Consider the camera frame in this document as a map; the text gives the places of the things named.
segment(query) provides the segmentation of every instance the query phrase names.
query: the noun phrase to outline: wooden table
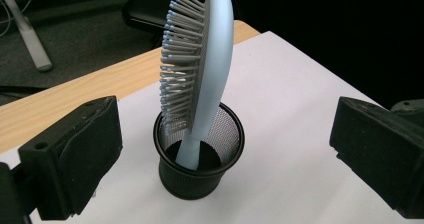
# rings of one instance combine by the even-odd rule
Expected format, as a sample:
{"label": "wooden table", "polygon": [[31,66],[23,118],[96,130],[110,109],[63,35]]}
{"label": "wooden table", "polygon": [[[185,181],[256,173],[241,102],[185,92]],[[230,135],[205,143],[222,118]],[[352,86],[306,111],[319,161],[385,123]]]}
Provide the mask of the wooden table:
{"label": "wooden table", "polygon": [[[260,33],[234,21],[234,43]],[[118,100],[159,80],[160,48],[0,107],[0,153],[22,145],[79,105],[104,96]]]}

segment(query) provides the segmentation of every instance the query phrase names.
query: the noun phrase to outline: pencil cup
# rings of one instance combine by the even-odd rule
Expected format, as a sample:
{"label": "pencil cup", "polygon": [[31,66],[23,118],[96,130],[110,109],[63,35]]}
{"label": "pencil cup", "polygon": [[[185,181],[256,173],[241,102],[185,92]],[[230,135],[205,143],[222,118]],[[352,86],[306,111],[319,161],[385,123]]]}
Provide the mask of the pencil cup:
{"label": "pencil cup", "polygon": [[156,119],[153,137],[160,155],[159,177],[174,196],[195,200],[209,195],[221,177],[240,158],[244,147],[243,127],[235,113],[220,104],[208,137],[200,144],[198,170],[190,170],[175,162],[184,131],[166,135],[161,113]]}

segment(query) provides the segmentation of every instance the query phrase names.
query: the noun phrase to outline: hairbrush handle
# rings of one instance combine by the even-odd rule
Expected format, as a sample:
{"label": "hairbrush handle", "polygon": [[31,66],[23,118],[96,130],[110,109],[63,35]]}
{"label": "hairbrush handle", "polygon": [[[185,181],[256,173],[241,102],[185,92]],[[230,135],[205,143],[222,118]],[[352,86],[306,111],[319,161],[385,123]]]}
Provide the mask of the hairbrush handle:
{"label": "hairbrush handle", "polygon": [[234,17],[231,0],[209,0],[209,30],[206,56],[193,125],[186,130],[176,162],[196,170],[200,141],[215,120],[231,66]]}

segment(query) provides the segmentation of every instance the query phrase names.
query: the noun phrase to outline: hairbrush bristle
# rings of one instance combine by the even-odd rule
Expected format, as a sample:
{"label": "hairbrush bristle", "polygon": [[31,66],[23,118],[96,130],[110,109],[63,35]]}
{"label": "hairbrush bristle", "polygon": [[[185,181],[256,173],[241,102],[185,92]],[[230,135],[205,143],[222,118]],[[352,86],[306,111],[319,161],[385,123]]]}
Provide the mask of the hairbrush bristle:
{"label": "hairbrush bristle", "polygon": [[161,105],[166,133],[189,128],[193,95],[202,63],[205,5],[171,1],[162,41]]}

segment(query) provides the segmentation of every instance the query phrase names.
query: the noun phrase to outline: gray carpet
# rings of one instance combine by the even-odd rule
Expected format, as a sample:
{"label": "gray carpet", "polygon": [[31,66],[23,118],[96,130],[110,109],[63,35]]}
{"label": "gray carpet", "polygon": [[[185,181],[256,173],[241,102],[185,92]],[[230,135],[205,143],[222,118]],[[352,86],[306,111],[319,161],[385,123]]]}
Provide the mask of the gray carpet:
{"label": "gray carpet", "polygon": [[[27,0],[18,0],[23,8]],[[50,88],[151,48],[152,34],[124,24],[121,9],[127,0],[32,0],[29,18],[53,63],[39,72],[12,21],[0,37],[0,86]],[[0,20],[6,12],[0,6]],[[0,24],[0,33],[7,24]],[[22,97],[0,93],[0,105]]]}

